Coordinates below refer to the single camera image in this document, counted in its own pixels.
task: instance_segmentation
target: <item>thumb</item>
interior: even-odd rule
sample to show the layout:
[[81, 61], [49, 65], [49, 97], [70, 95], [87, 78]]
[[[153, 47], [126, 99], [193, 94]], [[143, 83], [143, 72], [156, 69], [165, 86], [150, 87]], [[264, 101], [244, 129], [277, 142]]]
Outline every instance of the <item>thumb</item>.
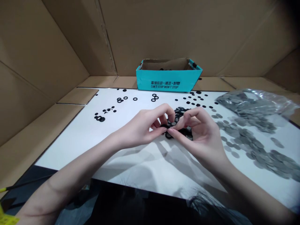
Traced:
[[190, 148], [192, 141], [189, 140], [186, 136], [181, 134], [178, 130], [169, 128], [168, 133], [175, 138], [182, 146], [184, 146], [187, 150]]
[[159, 137], [162, 133], [165, 133], [167, 131], [167, 128], [165, 127], [159, 127], [153, 131], [150, 132], [149, 136], [151, 140], [154, 140], [155, 138]]

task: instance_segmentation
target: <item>teal cardboard box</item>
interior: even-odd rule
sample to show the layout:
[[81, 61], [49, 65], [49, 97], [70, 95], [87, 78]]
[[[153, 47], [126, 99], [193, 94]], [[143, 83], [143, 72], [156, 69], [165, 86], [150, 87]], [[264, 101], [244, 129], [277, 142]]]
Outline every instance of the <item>teal cardboard box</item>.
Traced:
[[189, 92], [202, 69], [189, 58], [144, 59], [136, 70], [138, 90]]

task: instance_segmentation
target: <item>forearm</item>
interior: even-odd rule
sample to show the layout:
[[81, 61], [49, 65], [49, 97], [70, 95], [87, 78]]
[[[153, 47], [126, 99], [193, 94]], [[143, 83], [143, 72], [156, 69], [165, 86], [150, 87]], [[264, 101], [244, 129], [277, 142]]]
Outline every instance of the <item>forearm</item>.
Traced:
[[22, 207], [18, 216], [40, 216], [61, 210], [120, 145], [108, 136], [49, 178]]
[[247, 207], [249, 215], [256, 215], [255, 218], [249, 218], [252, 222], [260, 219], [272, 224], [292, 222], [295, 215], [288, 208], [237, 170], [231, 163], [228, 163], [222, 171], [214, 175], [229, 194]]

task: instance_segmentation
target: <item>left hand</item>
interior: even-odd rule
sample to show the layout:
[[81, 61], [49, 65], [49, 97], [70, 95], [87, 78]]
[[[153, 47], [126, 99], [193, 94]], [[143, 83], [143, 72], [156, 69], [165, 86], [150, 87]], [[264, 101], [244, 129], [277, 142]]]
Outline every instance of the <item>left hand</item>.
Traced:
[[164, 103], [155, 109], [141, 110], [132, 120], [112, 135], [117, 138], [116, 141], [120, 143], [122, 149], [149, 144], [167, 131], [167, 128], [160, 127], [161, 124], [168, 124], [165, 113], [168, 115], [169, 121], [174, 122], [174, 110], [167, 103]]

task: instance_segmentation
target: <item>hand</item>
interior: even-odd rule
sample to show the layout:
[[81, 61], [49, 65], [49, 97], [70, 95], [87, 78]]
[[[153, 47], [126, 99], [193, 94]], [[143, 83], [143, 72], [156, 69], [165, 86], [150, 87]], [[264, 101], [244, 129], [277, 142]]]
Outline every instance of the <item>hand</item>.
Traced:
[[[187, 126], [192, 128], [193, 141], [178, 132]], [[211, 172], [222, 172], [231, 164], [223, 149], [219, 127], [202, 107], [186, 111], [168, 133]]]
[[117, 136], [122, 149], [149, 144], [167, 131], [167, 128], [160, 127], [161, 124], [168, 124], [165, 113], [168, 115], [169, 121], [174, 122], [175, 112], [165, 103], [155, 109], [141, 110], [132, 120], [113, 134]]

